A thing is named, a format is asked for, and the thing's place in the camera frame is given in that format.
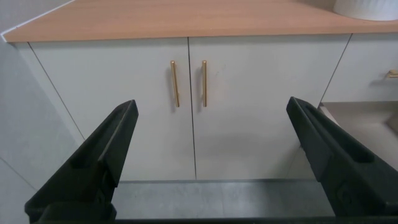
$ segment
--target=cabinet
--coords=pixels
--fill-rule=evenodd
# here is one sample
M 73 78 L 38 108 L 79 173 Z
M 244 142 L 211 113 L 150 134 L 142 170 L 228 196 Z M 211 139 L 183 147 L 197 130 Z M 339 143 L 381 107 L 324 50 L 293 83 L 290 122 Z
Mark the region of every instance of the cabinet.
M 139 119 L 121 180 L 195 179 L 187 38 L 31 46 L 84 138 L 115 106 L 136 100 Z
M 295 96 L 318 106 L 348 39 L 189 38 L 197 179 L 285 178 L 300 145 L 287 102 Z
M 398 34 L 353 34 L 323 102 L 396 101 Z
M 121 180 L 273 179 L 312 177 L 285 107 L 291 96 L 318 106 L 348 39 L 284 35 L 31 46 L 84 138 L 115 106 L 136 100 L 140 115 Z

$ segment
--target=black plastic jaw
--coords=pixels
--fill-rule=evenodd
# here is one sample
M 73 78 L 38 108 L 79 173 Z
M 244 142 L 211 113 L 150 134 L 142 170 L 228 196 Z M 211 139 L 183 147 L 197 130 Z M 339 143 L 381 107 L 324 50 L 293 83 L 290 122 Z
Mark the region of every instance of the black plastic jaw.
M 336 216 L 398 215 L 398 172 L 306 101 L 287 113 Z

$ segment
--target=drawer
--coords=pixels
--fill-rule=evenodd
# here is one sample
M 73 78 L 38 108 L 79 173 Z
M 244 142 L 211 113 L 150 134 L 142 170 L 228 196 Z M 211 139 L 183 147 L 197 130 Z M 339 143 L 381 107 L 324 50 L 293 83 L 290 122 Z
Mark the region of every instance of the drawer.
M 352 137 L 398 170 L 398 101 L 323 103 L 320 108 Z
M 395 101 L 398 34 L 353 34 L 322 102 Z

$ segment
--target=countertop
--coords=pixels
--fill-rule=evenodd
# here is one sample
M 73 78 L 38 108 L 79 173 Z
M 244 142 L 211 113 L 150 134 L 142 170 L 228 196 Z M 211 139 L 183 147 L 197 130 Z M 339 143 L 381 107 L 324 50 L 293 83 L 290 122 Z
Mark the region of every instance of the countertop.
M 8 42 L 398 32 L 352 19 L 334 0 L 75 0 L 6 34 Z

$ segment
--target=gold handle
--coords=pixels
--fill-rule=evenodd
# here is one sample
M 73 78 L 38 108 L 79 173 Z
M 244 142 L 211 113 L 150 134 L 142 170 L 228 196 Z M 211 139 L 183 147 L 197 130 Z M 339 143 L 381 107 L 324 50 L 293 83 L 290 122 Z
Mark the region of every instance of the gold handle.
M 398 78 L 398 71 L 397 70 L 389 70 L 387 73 L 387 77 Z
M 203 72 L 203 106 L 207 107 L 207 61 L 201 62 Z
M 173 76 L 173 84 L 174 84 L 174 96 L 175 96 L 175 106 L 180 107 L 180 94 L 178 93 L 178 84 L 177 84 L 177 75 L 175 74 L 175 62 L 170 62 L 172 67 L 172 76 Z

